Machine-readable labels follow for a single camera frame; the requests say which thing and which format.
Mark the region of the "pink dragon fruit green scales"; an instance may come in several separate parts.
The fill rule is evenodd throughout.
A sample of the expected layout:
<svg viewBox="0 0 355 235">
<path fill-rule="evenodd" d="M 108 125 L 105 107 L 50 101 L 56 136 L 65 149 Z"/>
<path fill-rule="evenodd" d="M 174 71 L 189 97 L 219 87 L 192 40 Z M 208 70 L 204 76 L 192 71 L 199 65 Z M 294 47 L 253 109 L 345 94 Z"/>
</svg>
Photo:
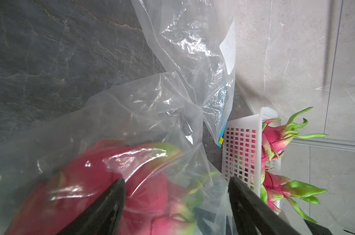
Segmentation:
<svg viewBox="0 0 355 235">
<path fill-rule="evenodd" d="M 311 110 L 312 107 L 303 109 L 293 114 L 285 125 L 277 127 L 270 126 L 271 123 L 280 121 L 279 118 L 268 119 L 262 123 L 262 160 L 270 162 L 272 159 L 280 159 L 282 157 L 282 151 L 288 146 L 288 144 L 294 139 L 311 139 L 311 138 L 323 138 L 326 134 L 315 133 L 300 135 L 299 129 L 305 127 L 308 124 L 307 119 L 303 119 L 302 123 L 296 123 L 294 120 L 301 114 Z"/>
</svg>

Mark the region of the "clear zip-top bag blue seal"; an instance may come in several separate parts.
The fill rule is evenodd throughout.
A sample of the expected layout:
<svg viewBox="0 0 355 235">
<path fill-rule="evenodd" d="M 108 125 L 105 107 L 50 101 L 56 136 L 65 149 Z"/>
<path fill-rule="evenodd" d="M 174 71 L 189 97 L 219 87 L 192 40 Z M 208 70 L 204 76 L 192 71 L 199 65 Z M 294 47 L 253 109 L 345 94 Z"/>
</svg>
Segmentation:
<svg viewBox="0 0 355 235">
<path fill-rule="evenodd" d="M 218 146 L 235 90 L 234 1 L 133 1 L 148 46 L 177 72 Z"/>
</svg>

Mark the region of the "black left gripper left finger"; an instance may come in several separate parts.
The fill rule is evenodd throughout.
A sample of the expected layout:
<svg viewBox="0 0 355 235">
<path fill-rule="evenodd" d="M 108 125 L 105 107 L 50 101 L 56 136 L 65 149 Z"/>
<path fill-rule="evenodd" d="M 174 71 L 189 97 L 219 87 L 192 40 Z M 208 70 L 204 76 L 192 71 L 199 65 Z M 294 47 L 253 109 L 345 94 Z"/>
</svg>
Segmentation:
<svg viewBox="0 0 355 235">
<path fill-rule="evenodd" d="M 126 200 L 124 179 L 116 180 L 59 235 L 116 235 Z"/>
</svg>

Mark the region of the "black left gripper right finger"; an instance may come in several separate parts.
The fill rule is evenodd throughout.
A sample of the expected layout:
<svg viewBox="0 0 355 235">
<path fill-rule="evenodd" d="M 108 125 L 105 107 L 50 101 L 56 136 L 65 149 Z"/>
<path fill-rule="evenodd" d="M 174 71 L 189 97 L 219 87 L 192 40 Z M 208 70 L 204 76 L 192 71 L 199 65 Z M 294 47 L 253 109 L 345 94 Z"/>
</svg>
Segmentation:
<svg viewBox="0 0 355 235">
<path fill-rule="evenodd" d="M 231 177 L 229 199 L 239 235 L 297 235 L 241 179 Z"/>
</svg>

